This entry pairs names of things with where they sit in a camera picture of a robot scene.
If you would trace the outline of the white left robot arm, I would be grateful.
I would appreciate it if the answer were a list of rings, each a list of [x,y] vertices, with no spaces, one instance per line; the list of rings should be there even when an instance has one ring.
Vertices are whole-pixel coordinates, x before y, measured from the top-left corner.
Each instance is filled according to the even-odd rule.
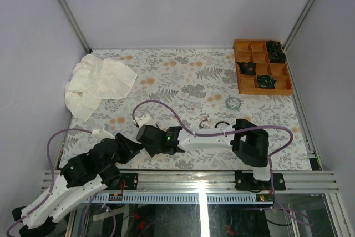
[[[128,163],[143,149],[120,133],[92,130],[90,134],[98,141],[91,150],[69,159],[33,203],[12,211],[15,223],[23,224],[20,236],[48,236],[85,199],[104,189],[118,188],[122,173],[117,164]]]

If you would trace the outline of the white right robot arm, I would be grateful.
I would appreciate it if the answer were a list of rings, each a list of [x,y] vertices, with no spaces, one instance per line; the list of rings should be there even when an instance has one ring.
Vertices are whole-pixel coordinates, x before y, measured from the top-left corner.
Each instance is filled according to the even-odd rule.
[[[251,181],[241,182],[245,190],[266,189],[273,182],[268,165],[269,134],[263,129],[235,133],[236,130],[253,128],[245,119],[237,119],[234,125],[224,128],[186,130],[182,126],[166,131],[153,125],[142,125],[136,140],[151,157],[163,153],[174,155],[194,149],[226,149],[232,151],[244,164],[252,168]]]

